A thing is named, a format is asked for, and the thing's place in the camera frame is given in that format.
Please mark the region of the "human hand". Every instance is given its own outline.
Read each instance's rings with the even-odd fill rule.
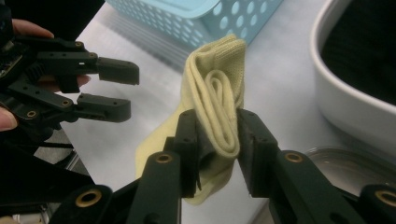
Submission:
[[[34,24],[29,21],[24,20],[12,20],[12,25],[14,29],[15,35],[30,35],[30,36],[39,36],[44,38],[53,38],[54,34],[43,27]],[[90,78],[85,75],[81,75],[77,77],[78,85],[82,86],[86,84]],[[38,85],[43,89],[49,91],[58,91],[59,88],[56,85],[55,79],[52,76],[43,76],[38,80]],[[0,106],[0,132],[8,131],[16,128],[18,126],[18,122],[15,117]]]

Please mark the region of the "table surface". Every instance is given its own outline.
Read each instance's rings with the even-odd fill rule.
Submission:
[[[284,0],[247,48],[245,109],[259,115],[281,149],[306,152],[314,147],[345,146],[320,114],[315,99],[308,43],[324,4],[325,0]],[[182,72],[131,37],[128,29],[134,23],[105,3],[78,38],[101,57],[140,67],[138,86],[99,81],[93,75],[81,88],[90,94],[131,100],[131,119],[123,123],[80,119],[62,124],[95,183],[113,190],[134,181],[136,147],[173,113],[180,99]],[[76,100],[78,95],[67,96]],[[182,223],[249,223],[264,202],[248,195],[236,164],[224,189],[199,206],[183,203]]]

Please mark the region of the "folded sock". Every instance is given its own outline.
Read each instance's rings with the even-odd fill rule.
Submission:
[[[190,54],[181,83],[176,111],[137,148],[136,177],[147,158],[163,150],[167,137],[175,136],[179,115],[194,109],[216,153],[200,167],[201,189],[188,203],[202,203],[229,181],[239,153],[236,108],[243,107],[246,43],[235,35],[203,45]]]

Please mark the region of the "light blue basket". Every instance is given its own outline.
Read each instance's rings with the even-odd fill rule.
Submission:
[[[141,21],[194,48],[228,34],[250,43],[282,0],[106,0]]]

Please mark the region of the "white bowl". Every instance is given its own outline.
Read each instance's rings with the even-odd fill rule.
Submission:
[[[379,150],[381,155],[396,158],[396,106],[347,85],[320,57],[330,31],[350,2],[328,0],[312,29],[310,53],[317,74],[318,106],[330,123]]]

